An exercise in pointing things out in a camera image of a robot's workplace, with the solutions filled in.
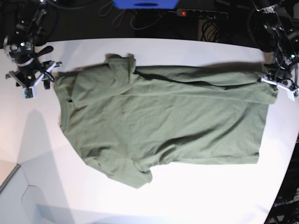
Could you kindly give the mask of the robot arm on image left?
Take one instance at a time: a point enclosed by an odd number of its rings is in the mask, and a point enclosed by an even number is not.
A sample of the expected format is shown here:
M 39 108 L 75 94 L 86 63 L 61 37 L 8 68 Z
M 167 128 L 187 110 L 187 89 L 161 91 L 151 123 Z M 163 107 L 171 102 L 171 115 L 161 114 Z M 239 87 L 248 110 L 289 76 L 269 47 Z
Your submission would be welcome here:
M 47 13 L 45 1 L 28 1 L 19 10 L 15 31 L 3 41 L 5 54 L 17 66 L 17 71 L 9 71 L 5 79 L 13 78 L 16 86 L 26 91 L 40 81 L 46 90 L 50 89 L 50 84 L 55 81 L 52 70 L 62 64 L 54 61 L 40 62 L 41 56 L 54 50 L 52 46 L 46 46 L 38 52 L 35 50 L 47 42 L 42 28 Z

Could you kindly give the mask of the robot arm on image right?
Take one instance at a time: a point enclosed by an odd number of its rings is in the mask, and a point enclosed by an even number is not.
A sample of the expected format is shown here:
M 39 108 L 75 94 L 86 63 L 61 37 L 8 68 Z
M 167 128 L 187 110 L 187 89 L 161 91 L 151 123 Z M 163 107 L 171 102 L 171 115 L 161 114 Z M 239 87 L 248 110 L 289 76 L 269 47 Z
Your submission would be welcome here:
M 253 0 L 264 30 L 270 35 L 273 55 L 264 65 L 261 81 L 287 91 L 289 98 L 299 96 L 299 21 L 289 13 L 292 0 Z

